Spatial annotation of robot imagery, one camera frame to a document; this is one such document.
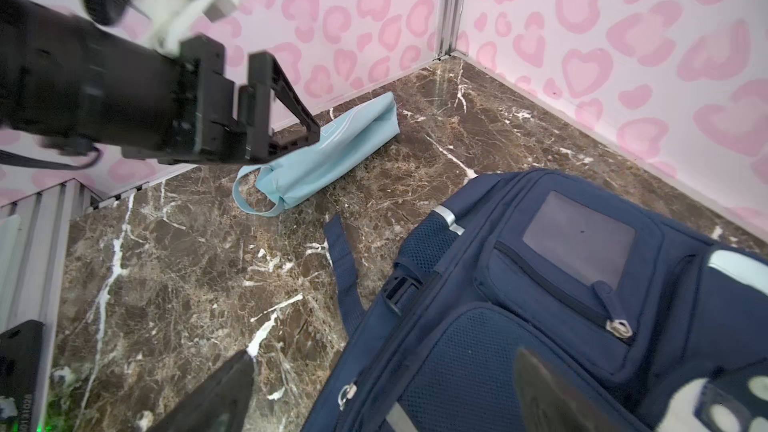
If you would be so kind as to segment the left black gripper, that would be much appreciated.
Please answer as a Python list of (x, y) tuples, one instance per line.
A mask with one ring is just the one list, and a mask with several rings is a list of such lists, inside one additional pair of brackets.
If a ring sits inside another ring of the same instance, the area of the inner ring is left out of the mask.
[(64, 155), (164, 164), (271, 162), (316, 144), (320, 125), (275, 55), (248, 57), (238, 89), (224, 46), (190, 36), (241, 0), (83, 0), (84, 17), (1, 0), (1, 122)]

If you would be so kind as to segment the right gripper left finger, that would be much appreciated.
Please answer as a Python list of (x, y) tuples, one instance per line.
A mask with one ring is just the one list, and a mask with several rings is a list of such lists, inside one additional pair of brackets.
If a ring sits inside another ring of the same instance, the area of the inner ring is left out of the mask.
[(242, 431), (254, 373), (254, 359), (247, 350), (236, 352), (148, 431)]

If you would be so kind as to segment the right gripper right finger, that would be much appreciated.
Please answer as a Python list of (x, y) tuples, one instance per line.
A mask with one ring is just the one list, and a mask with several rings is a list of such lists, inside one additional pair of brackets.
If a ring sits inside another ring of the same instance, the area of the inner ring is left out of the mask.
[(526, 431), (626, 431), (535, 351), (520, 348), (513, 371)]

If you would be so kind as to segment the light teal pencil pouch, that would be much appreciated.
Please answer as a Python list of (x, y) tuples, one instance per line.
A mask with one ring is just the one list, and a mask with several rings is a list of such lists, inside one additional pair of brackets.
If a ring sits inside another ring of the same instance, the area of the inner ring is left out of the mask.
[[(275, 217), (341, 178), (400, 132), (394, 94), (384, 93), (335, 118), (320, 130), (317, 143), (268, 164), (242, 167), (232, 188), (241, 211)], [(273, 203), (258, 211), (240, 192), (246, 176), (257, 175), (255, 187)]]

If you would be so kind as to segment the navy blue student backpack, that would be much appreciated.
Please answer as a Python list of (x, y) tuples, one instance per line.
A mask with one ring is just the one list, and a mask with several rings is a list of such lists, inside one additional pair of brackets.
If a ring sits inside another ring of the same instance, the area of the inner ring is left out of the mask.
[(626, 431), (767, 427), (767, 262), (561, 172), (487, 174), (406, 237), (369, 307), (325, 235), (349, 340), (307, 431), (526, 431), (535, 351)]

